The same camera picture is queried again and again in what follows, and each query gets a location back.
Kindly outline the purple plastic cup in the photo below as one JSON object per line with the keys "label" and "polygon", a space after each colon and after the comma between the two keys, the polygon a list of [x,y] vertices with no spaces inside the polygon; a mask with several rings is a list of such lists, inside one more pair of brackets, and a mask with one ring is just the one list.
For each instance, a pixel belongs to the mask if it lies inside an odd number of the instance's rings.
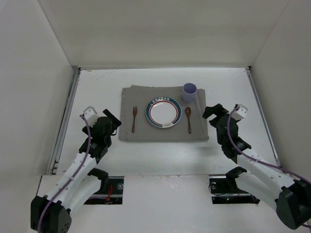
{"label": "purple plastic cup", "polygon": [[186,103],[190,103],[194,101],[196,93],[197,93],[197,87],[193,83],[186,83],[182,87],[183,93],[182,93],[182,99]]}

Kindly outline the white plate green rim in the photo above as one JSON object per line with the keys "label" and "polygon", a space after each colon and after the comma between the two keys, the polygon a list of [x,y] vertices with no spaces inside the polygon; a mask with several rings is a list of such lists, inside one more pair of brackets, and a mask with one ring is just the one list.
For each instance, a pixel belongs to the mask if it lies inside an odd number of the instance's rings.
{"label": "white plate green rim", "polygon": [[164,129],[173,127],[179,122],[182,109],[173,98],[158,97],[147,104],[145,115],[151,125]]}

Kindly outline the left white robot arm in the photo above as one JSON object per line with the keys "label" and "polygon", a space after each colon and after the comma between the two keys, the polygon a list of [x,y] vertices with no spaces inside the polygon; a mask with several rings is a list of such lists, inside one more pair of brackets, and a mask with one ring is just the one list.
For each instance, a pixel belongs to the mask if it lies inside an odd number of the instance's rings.
{"label": "left white robot arm", "polygon": [[81,114],[87,139],[58,183],[45,195],[35,196],[31,202],[30,227],[38,233],[68,232],[72,216],[87,201],[98,200],[111,204],[113,186],[107,172],[96,166],[108,152],[111,137],[121,122],[105,109],[98,116],[93,107]]}

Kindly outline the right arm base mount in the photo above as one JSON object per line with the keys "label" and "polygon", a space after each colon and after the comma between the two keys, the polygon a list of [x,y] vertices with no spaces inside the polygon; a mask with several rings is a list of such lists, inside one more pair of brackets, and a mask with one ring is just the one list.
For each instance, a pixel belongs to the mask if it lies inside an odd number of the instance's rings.
{"label": "right arm base mount", "polygon": [[238,166],[225,175],[211,175],[208,189],[211,193],[212,203],[259,204],[259,199],[237,187],[236,179],[246,171],[246,169]]}

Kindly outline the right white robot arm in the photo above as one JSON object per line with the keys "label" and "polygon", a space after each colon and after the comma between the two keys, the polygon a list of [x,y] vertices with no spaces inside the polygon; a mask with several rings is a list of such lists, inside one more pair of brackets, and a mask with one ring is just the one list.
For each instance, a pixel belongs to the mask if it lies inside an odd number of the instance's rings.
{"label": "right white robot arm", "polygon": [[311,183],[300,175],[267,163],[239,137],[238,122],[248,109],[241,104],[228,111],[221,104],[206,107],[203,118],[211,115],[210,125],[216,129],[217,142],[224,155],[237,167],[226,176],[237,189],[266,203],[280,221],[292,230],[308,227],[311,218]]}

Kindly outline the brown wooden fork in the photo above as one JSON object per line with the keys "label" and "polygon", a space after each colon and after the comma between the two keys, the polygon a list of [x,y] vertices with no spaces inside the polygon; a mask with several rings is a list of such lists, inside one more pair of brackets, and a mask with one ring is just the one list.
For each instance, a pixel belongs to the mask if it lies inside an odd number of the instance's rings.
{"label": "brown wooden fork", "polygon": [[132,123],[132,133],[135,132],[135,122],[136,122],[136,116],[137,116],[137,113],[138,113],[138,108],[137,106],[134,106],[133,107],[133,123]]}

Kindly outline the grey cloth placemat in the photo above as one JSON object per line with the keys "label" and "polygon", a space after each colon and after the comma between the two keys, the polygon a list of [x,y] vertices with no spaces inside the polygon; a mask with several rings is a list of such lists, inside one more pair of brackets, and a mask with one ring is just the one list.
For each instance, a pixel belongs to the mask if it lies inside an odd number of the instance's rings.
{"label": "grey cloth placemat", "polygon": [[[182,99],[182,87],[148,87],[133,85],[122,89],[121,126],[119,139],[127,142],[201,142],[209,139],[207,121],[202,115],[206,107],[206,92],[198,89],[194,101],[186,103]],[[176,100],[182,109],[179,122],[170,128],[158,128],[149,123],[145,110],[147,104],[158,97],[169,97]],[[133,107],[138,113],[135,132],[132,133]],[[188,133],[188,121],[185,108],[191,108],[191,134]]]}

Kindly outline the brown wooden spoon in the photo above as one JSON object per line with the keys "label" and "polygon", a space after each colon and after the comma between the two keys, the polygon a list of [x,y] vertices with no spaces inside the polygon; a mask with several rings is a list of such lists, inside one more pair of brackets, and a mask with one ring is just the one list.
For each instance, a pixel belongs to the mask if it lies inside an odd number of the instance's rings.
{"label": "brown wooden spoon", "polygon": [[188,133],[191,134],[191,123],[190,123],[191,108],[190,107],[185,108],[185,114],[186,114],[187,121],[188,121]]}

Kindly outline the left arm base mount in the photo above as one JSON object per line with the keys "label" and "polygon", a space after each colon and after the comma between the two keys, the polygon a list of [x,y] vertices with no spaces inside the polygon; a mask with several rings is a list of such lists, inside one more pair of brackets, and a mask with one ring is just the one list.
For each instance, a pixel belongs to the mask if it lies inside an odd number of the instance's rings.
{"label": "left arm base mount", "polygon": [[92,169],[89,176],[101,181],[100,188],[85,202],[85,205],[121,205],[123,201],[124,177],[109,176],[98,168]]}

